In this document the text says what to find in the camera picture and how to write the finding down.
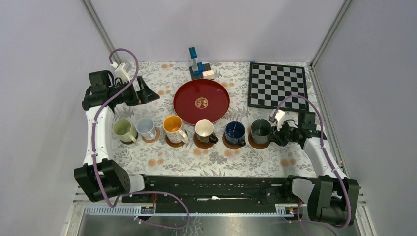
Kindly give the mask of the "dark green mug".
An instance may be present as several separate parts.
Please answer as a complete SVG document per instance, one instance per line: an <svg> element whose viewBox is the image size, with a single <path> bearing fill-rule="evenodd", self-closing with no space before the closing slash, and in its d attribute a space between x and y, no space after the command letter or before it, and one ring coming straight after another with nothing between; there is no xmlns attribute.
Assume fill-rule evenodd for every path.
<svg viewBox="0 0 417 236"><path fill-rule="evenodd" d="M272 126L267 120L258 119L251 124L251 137L256 144L264 145L268 143L271 131Z"/></svg>

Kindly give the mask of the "light blue mug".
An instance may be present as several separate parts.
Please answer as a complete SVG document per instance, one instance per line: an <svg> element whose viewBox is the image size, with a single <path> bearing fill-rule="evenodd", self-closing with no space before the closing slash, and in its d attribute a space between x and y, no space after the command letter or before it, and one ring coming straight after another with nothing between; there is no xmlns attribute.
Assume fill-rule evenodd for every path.
<svg viewBox="0 0 417 236"><path fill-rule="evenodd" d="M157 132L154 121L151 118L141 118L136 122L135 128L145 140L150 141L156 138Z"/></svg>

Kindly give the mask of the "patterned mug orange inside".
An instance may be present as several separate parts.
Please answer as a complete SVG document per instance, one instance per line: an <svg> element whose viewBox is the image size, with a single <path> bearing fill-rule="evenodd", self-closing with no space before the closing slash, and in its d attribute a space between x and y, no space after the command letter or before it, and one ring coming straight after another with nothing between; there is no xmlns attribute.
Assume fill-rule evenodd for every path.
<svg viewBox="0 0 417 236"><path fill-rule="evenodd" d="M173 144L186 144L189 142L188 134L183 128L183 121L178 116L169 116L163 122L168 140Z"/></svg>

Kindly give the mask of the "light wooden coaster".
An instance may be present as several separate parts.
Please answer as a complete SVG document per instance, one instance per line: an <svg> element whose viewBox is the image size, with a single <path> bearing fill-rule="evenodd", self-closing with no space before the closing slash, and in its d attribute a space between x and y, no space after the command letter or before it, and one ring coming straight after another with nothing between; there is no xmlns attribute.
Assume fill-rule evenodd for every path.
<svg viewBox="0 0 417 236"><path fill-rule="evenodd" d="M154 142L156 142L156 141L159 139L159 137L160 137L160 130L159 130L159 128L158 128L158 127L156 127L156 128L155 128L155 131L156 131L156 136L155 136L155 138L153 138L153 139L151 139L151 140L147 140L147 139L145 139L145 138L142 136L142 140L143 140L144 142L146 142L146 143L154 143Z"/></svg>

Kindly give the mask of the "light green mug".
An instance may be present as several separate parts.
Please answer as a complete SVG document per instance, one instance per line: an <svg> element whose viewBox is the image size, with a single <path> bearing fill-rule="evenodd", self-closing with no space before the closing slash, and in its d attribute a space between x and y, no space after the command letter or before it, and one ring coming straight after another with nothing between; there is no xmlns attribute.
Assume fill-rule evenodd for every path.
<svg viewBox="0 0 417 236"><path fill-rule="evenodd" d="M128 133L135 137L137 130L129 120L120 119L114 124L113 132L118 136L120 141L123 140L129 142L131 139L129 138Z"/></svg>

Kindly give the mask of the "dark blue mug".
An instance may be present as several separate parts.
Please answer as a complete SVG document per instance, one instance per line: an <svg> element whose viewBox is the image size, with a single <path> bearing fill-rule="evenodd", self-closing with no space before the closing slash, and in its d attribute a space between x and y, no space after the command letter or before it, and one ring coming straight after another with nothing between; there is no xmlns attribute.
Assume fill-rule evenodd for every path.
<svg viewBox="0 0 417 236"><path fill-rule="evenodd" d="M225 138L228 144L243 147L245 141L245 127L241 122L232 121L225 126Z"/></svg>

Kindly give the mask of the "dark brown wooden coaster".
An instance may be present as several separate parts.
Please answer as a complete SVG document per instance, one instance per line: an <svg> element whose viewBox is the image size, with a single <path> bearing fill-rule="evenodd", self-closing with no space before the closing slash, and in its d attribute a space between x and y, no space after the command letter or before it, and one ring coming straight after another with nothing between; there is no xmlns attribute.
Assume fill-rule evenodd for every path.
<svg viewBox="0 0 417 236"><path fill-rule="evenodd" d="M138 142L138 137L139 137L139 134L138 133L136 133L136 136L135 137L132 136L130 133L128 133L128 135L129 135L129 138L131 140L129 142L125 142L125 141L121 140L121 142L123 144L130 145L130 144L133 144L133 143L137 143Z"/></svg>

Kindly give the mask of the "black mug cream inside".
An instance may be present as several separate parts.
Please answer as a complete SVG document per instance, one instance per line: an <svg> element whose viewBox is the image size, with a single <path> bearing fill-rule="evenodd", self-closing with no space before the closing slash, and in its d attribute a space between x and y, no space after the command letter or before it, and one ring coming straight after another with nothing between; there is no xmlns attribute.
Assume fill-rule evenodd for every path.
<svg viewBox="0 0 417 236"><path fill-rule="evenodd" d="M195 124L195 133L199 142L203 144L216 144L219 139L214 133L214 124L203 119Z"/></svg>

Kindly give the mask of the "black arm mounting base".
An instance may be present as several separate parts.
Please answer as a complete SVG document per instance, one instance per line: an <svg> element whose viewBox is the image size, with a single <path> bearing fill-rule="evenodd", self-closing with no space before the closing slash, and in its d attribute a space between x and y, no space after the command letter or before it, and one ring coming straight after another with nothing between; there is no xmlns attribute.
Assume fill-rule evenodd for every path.
<svg viewBox="0 0 417 236"><path fill-rule="evenodd" d="M275 213L276 204L296 205L290 191L295 176L178 177L144 175L142 194L123 203L150 204L156 213Z"/></svg>

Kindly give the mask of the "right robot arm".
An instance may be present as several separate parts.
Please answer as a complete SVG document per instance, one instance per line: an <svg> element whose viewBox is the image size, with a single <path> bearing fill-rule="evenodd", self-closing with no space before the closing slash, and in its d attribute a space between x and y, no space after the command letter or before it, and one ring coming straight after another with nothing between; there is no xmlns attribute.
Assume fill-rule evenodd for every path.
<svg viewBox="0 0 417 236"><path fill-rule="evenodd" d="M331 152L325 149L327 138L317 129L315 113L302 112L295 127L288 124L281 109L273 111L269 120L274 124L269 140L282 147L288 143L299 144L316 174L316 179L288 176L287 186L282 189L284 200L304 201L311 221L339 227L353 225L359 184L346 176Z"/></svg>

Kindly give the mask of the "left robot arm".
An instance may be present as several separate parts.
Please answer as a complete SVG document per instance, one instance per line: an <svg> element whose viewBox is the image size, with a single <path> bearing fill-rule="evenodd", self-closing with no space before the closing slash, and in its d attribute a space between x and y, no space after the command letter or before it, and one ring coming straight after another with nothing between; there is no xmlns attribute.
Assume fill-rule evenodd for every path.
<svg viewBox="0 0 417 236"><path fill-rule="evenodd" d="M130 176L113 160L112 122L116 105L146 104L159 99L159 95L142 76L134 79L138 91L128 82L116 81L107 70L89 73L89 81L82 101L88 121L87 151L83 165L74 170L74 178L91 202L132 192L140 202L147 202L153 190L145 184L144 177Z"/></svg>

